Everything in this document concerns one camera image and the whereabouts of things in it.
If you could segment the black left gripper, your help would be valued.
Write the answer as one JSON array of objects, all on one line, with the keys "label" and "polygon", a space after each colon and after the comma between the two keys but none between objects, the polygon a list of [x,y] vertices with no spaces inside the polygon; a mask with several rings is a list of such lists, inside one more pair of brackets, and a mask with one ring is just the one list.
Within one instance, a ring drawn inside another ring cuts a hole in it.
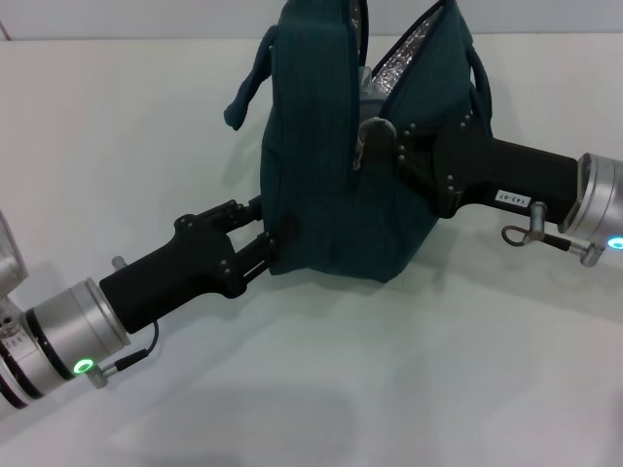
[{"label": "black left gripper", "polygon": [[277,241],[260,233],[235,252],[228,232],[262,219],[260,197],[183,216],[168,243],[105,277],[99,287],[130,334],[200,295],[239,297],[276,262]]}]

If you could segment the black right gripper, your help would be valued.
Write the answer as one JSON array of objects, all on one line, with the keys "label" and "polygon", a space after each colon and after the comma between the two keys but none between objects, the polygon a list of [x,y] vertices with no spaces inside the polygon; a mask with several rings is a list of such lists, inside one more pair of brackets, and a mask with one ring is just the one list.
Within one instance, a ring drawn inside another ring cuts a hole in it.
[{"label": "black right gripper", "polygon": [[529,216],[540,201],[545,220],[562,224],[577,199],[578,161],[489,138],[474,126],[450,130],[473,117],[435,117],[402,130],[380,117],[364,121],[357,212],[382,214],[403,203],[450,219],[468,204],[482,204]]}]

